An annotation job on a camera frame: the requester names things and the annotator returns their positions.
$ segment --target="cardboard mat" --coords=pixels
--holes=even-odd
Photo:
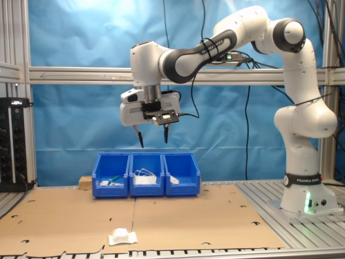
[[[127,253],[127,244],[110,248],[108,234],[131,229],[133,212],[134,199],[95,200],[91,190],[37,189],[0,220],[0,255],[88,254],[104,245]]]
[[[203,186],[199,197],[137,199],[129,250],[284,247],[234,185]]]
[[[110,247],[116,228],[137,244]],[[37,189],[0,220],[0,255],[28,257],[129,250],[284,247],[232,185],[203,186],[199,197],[95,200],[91,190]]]

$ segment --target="green marker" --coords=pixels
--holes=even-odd
[[[108,184],[110,185],[112,182],[115,182],[117,179],[119,179],[120,178],[120,176],[118,175],[118,176],[115,176],[114,178],[112,178],[112,179],[110,179],[109,181],[108,181]]]

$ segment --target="blue curtain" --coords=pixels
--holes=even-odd
[[[190,48],[200,41],[201,0],[166,0],[170,48]],[[322,49],[316,19],[307,1],[205,0],[204,36],[215,24],[242,8],[261,5],[271,20],[298,19],[312,41],[318,67]],[[167,46],[163,0],[29,0],[33,66],[130,67],[130,48],[145,40]],[[279,55],[260,55],[251,45],[240,50],[255,60],[282,67]],[[247,86],[195,86],[200,119],[182,117],[170,127],[140,125],[145,149],[131,127],[120,123],[120,94],[126,85],[33,85],[37,170],[41,186],[75,185],[91,175],[100,152],[193,152],[203,181],[243,180],[245,170]],[[183,112],[195,113],[190,86],[181,91]],[[270,86],[253,86],[249,179],[282,179],[285,148],[275,128],[275,112],[290,105]]]

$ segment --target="crumpled paper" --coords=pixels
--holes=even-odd
[[[126,228],[116,228],[111,235],[109,235],[109,245],[138,242],[135,232],[129,233]]]

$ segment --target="blue plastic bin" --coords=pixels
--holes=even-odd
[[[147,169],[157,177],[155,185],[135,185],[136,170]],[[162,153],[132,153],[130,157],[129,194],[137,196],[163,196],[165,174]]]
[[[92,172],[92,195],[96,198],[114,198],[128,196],[128,171],[130,153],[100,153]],[[115,183],[123,186],[100,186],[115,176],[120,178]]]
[[[163,160],[167,196],[196,196],[200,193],[200,169],[192,153],[165,153]],[[171,175],[180,184],[172,184]]]

